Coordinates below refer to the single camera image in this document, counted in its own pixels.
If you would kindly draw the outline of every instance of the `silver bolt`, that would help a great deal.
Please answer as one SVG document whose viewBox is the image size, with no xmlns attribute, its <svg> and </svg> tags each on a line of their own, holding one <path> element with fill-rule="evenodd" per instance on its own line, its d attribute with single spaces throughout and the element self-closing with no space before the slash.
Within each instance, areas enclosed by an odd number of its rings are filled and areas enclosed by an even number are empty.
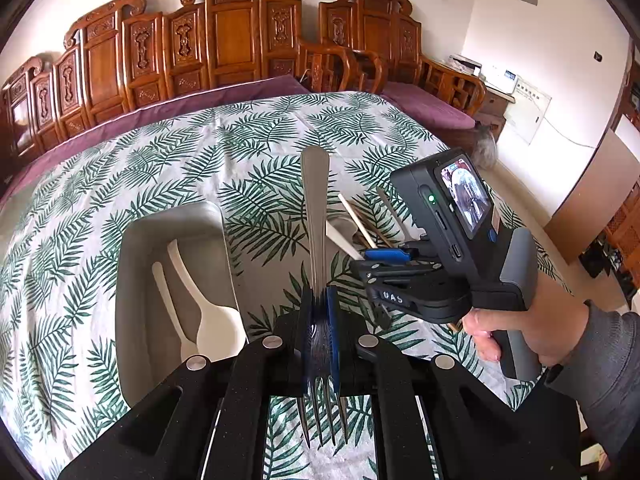
<svg viewBox="0 0 640 480">
<path fill-rule="evenodd" d="M 358 344 L 364 348 L 373 348 L 378 345 L 378 338 L 373 334 L 361 335 L 358 338 Z"/>
<path fill-rule="evenodd" d="M 207 360 L 201 355 L 192 355 L 187 359 L 187 368 L 192 372 L 202 370 L 207 366 Z"/>
<path fill-rule="evenodd" d="M 268 335 L 262 340 L 265 348 L 279 348 L 282 345 L 282 338 L 277 335 Z"/>
<path fill-rule="evenodd" d="M 435 360 L 436 366 L 441 368 L 442 370 L 451 370 L 456 362 L 453 360 L 453 357 L 448 355 L 439 355 Z"/>
</svg>

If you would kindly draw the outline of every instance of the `cable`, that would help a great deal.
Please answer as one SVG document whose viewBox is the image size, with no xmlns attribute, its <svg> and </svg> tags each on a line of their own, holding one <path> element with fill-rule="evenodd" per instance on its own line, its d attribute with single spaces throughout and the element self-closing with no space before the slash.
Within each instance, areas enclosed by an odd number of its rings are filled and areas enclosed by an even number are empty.
<svg viewBox="0 0 640 480">
<path fill-rule="evenodd" d="M 575 142 L 575 140 L 571 140 L 569 137 L 567 137 L 565 134 L 563 134 L 560 130 L 558 130 L 555 126 L 553 126 L 553 124 L 551 124 L 549 119 L 547 119 L 546 117 L 543 117 L 542 120 L 546 121 L 549 124 L 549 126 L 551 126 L 556 132 L 558 132 L 558 135 L 560 135 L 562 138 L 568 140 L 569 142 L 572 142 L 576 146 L 582 146 L 583 148 L 591 148 L 592 150 L 596 149 L 595 146 L 590 146 L 588 144 L 581 144 L 580 142 Z"/>
</svg>

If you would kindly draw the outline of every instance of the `display screen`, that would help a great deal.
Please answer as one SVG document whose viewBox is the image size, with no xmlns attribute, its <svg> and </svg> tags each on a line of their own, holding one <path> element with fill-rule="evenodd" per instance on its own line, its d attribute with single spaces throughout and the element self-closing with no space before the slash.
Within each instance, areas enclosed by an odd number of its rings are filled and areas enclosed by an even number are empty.
<svg viewBox="0 0 640 480">
<path fill-rule="evenodd" d="M 469 230 L 475 233 L 476 227 L 482 223 L 491 209 L 491 201 L 482 183 L 462 157 L 442 168 L 441 176 L 458 206 L 460 215 L 465 219 Z"/>
</svg>

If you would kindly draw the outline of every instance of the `gray sweater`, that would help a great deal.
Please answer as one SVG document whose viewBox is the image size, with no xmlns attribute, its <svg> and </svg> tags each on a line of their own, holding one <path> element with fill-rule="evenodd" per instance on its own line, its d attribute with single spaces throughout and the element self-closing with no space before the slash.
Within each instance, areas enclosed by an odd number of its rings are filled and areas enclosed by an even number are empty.
<svg viewBox="0 0 640 480">
<path fill-rule="evenodd" d="M 587 305 L 582 338 L 566 365 L 550 370 L 546 385 L 577 400 L 593 436 L 614 460 L 640 419 L 640 317 Z"/>
</svg>

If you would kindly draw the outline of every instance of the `human hand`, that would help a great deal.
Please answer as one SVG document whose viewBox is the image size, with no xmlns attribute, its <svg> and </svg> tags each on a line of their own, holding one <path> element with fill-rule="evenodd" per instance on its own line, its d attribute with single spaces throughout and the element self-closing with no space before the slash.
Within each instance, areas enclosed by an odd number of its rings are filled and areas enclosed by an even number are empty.
<svg viewBox="0 0 640 480">
<path fill-rule="evenodd" d="M 589 308 L 544 272 L 529 310 L 510 312 L 473 308 L 462 318 L 465 332 L 473 336 L 478 355 L 500 360 L 501 350 L 493 330 L 521 330 L 527 345 L 545 366 L 561 363 L 575 348 L 589 320 Z"/>
</svg>

